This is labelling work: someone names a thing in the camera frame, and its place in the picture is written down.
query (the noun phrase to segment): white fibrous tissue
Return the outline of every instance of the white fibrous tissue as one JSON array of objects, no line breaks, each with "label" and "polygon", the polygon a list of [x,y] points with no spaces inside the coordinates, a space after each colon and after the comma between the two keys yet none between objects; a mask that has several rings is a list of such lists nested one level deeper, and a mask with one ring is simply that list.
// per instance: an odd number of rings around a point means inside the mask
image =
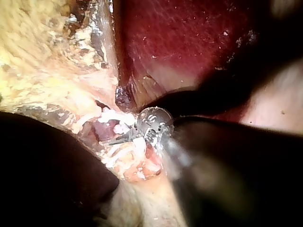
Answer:
[{"label": "white fibrous tissue", "polygon": [[121,121],[114,127],[115,134],[126,134],[128,131],[130,131],[129,127]]},{"label": "white fibrous tissue", "polygon": [[103,112],[101,113],[100,118],[98,121],[100,123],[106,123],[109,120],[118,120],[121,121],[121,123],[125,123],[128,126],[132,126],[136,122],[135,116],[133,116],[131,113],[117,113],[115,110],[110,110],[108,108],[103,108]]},{"label": "white fibrous tissue", "polygon": [[[136,122],[136,116],[131,113],[118,113],[115,110],[103,108],[99,122],[107,123],[110,120],[118,120],[113,131],[115,134],[126,134]],[[106,146],[103,152],[99,152],[101,161],[107,168],[113,169],[120,179],[129,182],[147,180],[159,174],[160,165],[147,158],[147,145],[143,137],[133,141],[113,146]]]}]

